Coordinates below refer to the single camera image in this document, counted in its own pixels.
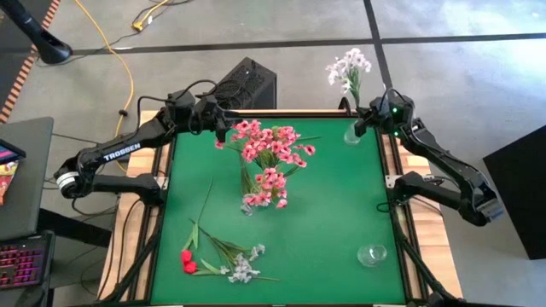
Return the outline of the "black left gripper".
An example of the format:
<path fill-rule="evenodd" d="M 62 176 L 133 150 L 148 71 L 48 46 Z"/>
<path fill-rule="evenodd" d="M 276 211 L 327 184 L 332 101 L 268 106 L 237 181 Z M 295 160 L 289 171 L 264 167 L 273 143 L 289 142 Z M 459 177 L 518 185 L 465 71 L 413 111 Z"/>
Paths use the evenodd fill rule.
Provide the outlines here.
<path fill-rule="evenodd" d="M 203 96 L 194 105 L 194 134 L 199 135 L 204 130 L 215 133 L 218 141 L 226 142 L 226 134 L 233 123 L 240 123 L 241 113 L 236 110 L 224 110 L 218 105 L 215 96 Z"/>

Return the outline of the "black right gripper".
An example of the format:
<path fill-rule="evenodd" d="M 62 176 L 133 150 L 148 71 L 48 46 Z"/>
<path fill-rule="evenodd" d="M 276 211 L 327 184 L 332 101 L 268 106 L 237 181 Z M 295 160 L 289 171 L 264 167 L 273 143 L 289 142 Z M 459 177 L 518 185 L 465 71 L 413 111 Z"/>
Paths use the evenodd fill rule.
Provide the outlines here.
<path fill-rule="evenodd" d="M 364 124 L 353 125 L 355 136 L 363 136 L 368 125 L 377 127 L 382 133 L 398 136 L 411 127 L 413 101 L 408 96 L 376 97 L 369 103 L 369 108 L 358 113 L 358 117 Z"/>

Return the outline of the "pink artificial flower spray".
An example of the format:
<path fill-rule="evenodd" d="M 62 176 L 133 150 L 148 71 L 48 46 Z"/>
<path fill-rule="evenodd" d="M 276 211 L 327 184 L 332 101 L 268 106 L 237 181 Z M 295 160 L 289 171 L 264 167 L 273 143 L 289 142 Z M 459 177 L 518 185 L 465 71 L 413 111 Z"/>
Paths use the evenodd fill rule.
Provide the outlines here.
<path fill-rule="evenodd" d="M 239 155 L 241 186 L 244 192 L 272 190 L 278 178 L 276 166 L 281 143 L 273 129 L 262 129 L 259 121 L 243 120 L 233 126 L 226 142 L 216 141 L 217 149 L 231 149 Z"/>
<path fill-rule="evenodd" d="M 256 207 L 288 205 L 288 177 L 307 167 L 307 158 L 316 154 L 313 145 L 300 141 L 292 126 L 264 128 L 258 120 L 235 126 L 232 137 L 240 150 L 241 210 L 250 215 Z"/>

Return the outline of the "white artificial flower spray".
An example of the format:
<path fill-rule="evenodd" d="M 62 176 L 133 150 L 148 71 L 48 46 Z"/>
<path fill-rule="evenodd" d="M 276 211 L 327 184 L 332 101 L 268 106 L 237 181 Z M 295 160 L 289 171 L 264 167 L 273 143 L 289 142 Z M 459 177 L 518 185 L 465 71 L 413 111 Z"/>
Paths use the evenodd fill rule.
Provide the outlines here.
<path fill-rule="evenodd" d="M 350 93 L 356 107 L 360 107 L 360 88 L 363 75 L 371 71 L 372 64 L 359 48 L 352 48 L 341 58 L 326 66 L 328 83 L 339 84 L 343 94 Z"/>
<path fill-rule="evenodd" d="M 235 243 L 221 240 L 217 236 L 205 231 L 196 221 L 191 220 L 192 233 L 187 243 L 188 252 L 191 246 L 198 246 L 199 234 L 202 233 L 212 244 L 223 264 L 215 267 L 204 259 L 200 260 L 201 267 L 192 260 L 183 263 L 184 271 L 189 275 L 219 275 L 224 276 L 230 283 L 248 283 L 252 279 L 262 279 L 261 271 L 254 269 L 252 262 L 265 254 L 266 246 L 257 244 L 252 248 L 246 248 Z"/>

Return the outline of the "clear ribbed glass vase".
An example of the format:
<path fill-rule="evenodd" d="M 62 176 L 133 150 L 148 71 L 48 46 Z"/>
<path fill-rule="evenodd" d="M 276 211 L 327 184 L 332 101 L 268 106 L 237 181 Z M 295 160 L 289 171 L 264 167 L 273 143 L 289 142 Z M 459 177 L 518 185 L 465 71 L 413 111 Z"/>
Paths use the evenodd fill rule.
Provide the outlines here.
<path fill-rule="evenodd" d="M 358 143 L 360 143 L 361 137 L 357 136 L 357 134 L 356 134 L 356 124 L 355 123 L 351 123 L 347 127 L 347 130 L 346 130 L 346 132 L 344 134 L 344 141 L 345 141 L 345 143 L 347 145 L 350 145 L 350 146 L 356 146 L 356 145 L 358 145 Z"/>

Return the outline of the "clear round glass vase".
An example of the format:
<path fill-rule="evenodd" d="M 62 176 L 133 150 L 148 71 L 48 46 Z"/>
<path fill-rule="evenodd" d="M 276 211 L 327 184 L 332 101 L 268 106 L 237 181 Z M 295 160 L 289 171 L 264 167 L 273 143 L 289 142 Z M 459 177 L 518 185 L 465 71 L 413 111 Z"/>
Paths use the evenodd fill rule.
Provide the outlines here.
<path fill-rule="evenodd" d="M 375 267 L 383 263 L 387 257 L 387 250 L 381 245 L 361 246 L 357 251 L 357 259 L 361 265 Z"/>

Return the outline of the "black computer tower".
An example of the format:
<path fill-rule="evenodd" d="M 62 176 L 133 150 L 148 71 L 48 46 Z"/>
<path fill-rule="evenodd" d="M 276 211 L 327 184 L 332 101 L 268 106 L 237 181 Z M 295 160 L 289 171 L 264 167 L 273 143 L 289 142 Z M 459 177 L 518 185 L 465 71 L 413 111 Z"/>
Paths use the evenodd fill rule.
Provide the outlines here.
<path fill-rule="evenodd" d="M 277 75 L 245 57 L 213 93 L 223 109 L 277 109 Z"/>

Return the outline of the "green table mat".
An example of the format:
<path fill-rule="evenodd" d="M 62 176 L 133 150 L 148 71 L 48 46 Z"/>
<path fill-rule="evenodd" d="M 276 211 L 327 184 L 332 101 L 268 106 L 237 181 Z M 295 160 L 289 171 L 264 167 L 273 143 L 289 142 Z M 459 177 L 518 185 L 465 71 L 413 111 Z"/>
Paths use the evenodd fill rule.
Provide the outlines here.
<path fill-rule="evenodd" d="M 287 181 L 288 205 L 268 206 L 252 216 L 241 211 L 238 154 L 214 146 L 215 136 L 181 134 L 171 167 L 166 213 L 151 294 L 153 304 L 372 304 L 404 301 L 392 222 L 377 210 L 386 201 L 377 141 L 366 133 L 357 146 L 343 135 L 345 119 L 289 119 L 317 152 Z M 211 235 L 244 247 L 263 244 L 254 261 L 262 276 L 279 281 L 230 283 L 221 276 L 183 272 L 180 253 L 192 230 L 211 178 L 210 198 L 199 225 Z M 361 246 L 381 245 L 386 260 L 361 265 Z M 194 255 L 221 264 L 200 233 Z"/>

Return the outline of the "large black box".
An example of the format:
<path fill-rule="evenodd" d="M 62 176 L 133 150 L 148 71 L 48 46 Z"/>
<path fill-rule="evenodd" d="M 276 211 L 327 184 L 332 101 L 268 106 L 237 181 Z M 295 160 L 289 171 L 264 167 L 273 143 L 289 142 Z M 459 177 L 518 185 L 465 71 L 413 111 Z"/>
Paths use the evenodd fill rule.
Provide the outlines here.
<path fill-rule="evenodd" d="M 527 257 L 546 259 L 546 125 L 484 162 Z"/>

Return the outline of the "black desk foot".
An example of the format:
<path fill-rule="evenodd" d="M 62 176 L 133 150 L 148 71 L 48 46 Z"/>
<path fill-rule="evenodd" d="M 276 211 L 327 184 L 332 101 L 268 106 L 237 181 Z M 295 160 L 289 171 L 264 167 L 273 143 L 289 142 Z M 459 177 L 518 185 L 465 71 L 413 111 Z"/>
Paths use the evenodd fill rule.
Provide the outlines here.
<path fill-rule="evenodd" d="M 99 247 L 108 247 L 112 234 L 110 230 L 46 209 L 39 210 L 37 230 L 52 231 L 57 236 Z"/>

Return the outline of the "grey desk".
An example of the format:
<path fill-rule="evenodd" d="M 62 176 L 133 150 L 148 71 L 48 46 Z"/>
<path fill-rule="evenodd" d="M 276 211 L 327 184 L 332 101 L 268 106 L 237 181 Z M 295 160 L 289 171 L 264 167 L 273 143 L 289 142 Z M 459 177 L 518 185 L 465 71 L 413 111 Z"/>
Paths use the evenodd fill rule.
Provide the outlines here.
<path fill-rule="evenodd" d="M 0 241 L 36 232 L 53 124 L 44 117 L 0 126 L 0 139 L 26 153 L 0 206 Z"/>

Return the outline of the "dark tablet device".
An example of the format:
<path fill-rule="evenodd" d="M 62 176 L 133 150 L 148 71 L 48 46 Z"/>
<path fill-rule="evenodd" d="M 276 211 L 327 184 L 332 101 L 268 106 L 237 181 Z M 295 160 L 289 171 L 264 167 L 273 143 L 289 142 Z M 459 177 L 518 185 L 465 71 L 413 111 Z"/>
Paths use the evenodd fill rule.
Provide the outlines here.
<path fill-rule="evenodd" d="M 19 161 L 26 157 L 26 152 L 9 142 L 0 139 L 0 165 Z"/>

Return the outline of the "black mat orange stripes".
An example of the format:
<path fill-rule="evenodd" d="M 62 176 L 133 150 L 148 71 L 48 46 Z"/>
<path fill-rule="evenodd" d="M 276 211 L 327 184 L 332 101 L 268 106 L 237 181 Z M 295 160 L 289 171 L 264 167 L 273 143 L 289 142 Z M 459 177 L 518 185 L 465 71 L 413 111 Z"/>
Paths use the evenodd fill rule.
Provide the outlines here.
<path fill-rule="evenodd" d="M 20 0 L 26 10 L 48 30 L 61 0 Z M 0 124 L 8 121 L 20 96 L 38 50 L 0 9 Z"/>

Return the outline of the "colourful snack bag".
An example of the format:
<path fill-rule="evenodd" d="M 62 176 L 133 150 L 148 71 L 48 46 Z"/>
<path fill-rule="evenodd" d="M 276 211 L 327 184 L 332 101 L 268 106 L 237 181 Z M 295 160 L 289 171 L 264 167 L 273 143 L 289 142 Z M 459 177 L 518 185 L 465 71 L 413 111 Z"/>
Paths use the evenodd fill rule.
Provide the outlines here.
<path fill-rule="evenodd" d="M 5 203 L 5 198 L 17 171 L 19 162 L 12 161 L 7 164 L 0 165 L 0 206 Z"/>

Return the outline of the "backlit black keyboard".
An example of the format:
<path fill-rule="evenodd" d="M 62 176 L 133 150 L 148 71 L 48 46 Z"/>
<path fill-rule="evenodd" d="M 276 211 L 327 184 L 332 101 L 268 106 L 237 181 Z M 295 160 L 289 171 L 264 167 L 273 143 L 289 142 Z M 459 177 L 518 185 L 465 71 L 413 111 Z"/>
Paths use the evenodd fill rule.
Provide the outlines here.
<path fill-rule="evenodd" d="M 32 287 L 44 282 L 55 235 L 40 235 L 0 242 L 0 291 Z"/>

